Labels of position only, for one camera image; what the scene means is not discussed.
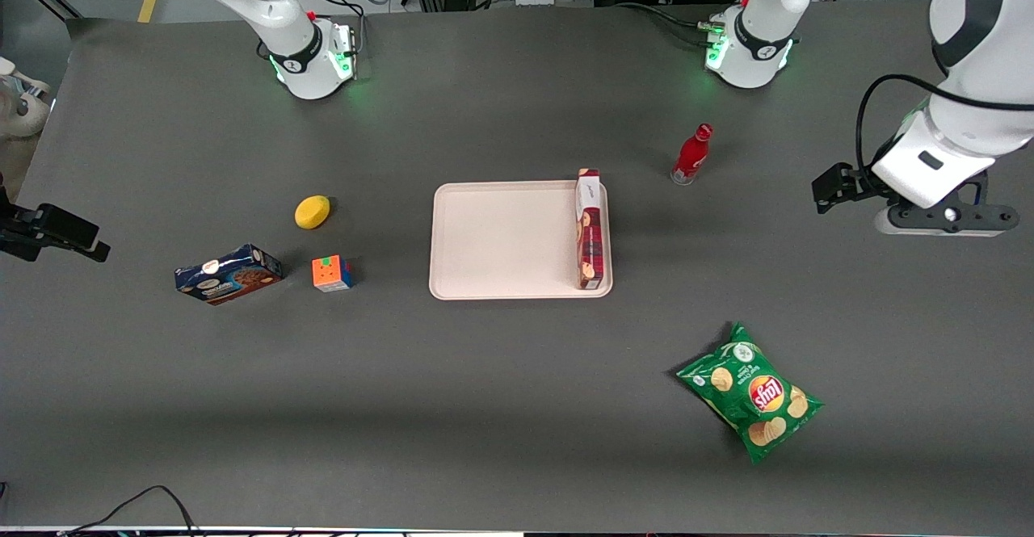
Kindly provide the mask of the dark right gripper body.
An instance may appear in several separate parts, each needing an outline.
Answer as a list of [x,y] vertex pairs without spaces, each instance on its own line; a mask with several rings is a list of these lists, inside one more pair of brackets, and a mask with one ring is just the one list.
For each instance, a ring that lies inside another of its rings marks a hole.
[[12,203],[6,188],[1,188],[1,250],[12,257],[33,263],[40,256],[33,221],[36,210]]

